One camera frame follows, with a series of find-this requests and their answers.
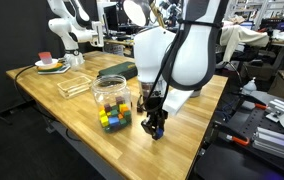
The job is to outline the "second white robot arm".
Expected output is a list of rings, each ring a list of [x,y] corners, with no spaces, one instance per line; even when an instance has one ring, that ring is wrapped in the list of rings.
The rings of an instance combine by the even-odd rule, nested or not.
[[[72,67],[84,63],[79,43],[89,42],[94,47],[103,47],[103,28],[100,21],[91,21],[79,0],[47,0],[58,18],[51,19],[48,26],[57,34],[65,48],[65,61]]]

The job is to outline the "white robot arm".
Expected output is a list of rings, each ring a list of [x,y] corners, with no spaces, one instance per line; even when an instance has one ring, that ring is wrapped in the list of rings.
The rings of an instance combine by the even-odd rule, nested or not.
[[[229,0],[183,0],[176,32],[152,27],[134,38],[144,131],[158,140],[169,114],[212,78],[215,46]]]

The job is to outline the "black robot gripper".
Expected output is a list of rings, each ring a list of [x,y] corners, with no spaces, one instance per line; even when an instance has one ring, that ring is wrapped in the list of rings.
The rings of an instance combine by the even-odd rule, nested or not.
[[[151,135],[154,140],[156,130],[161,128],[164,130],[165,120],[168,118],[168,113],[165,110],[156,110],[154,112],[147,112],[146,118],[141,122],[144,131]]]

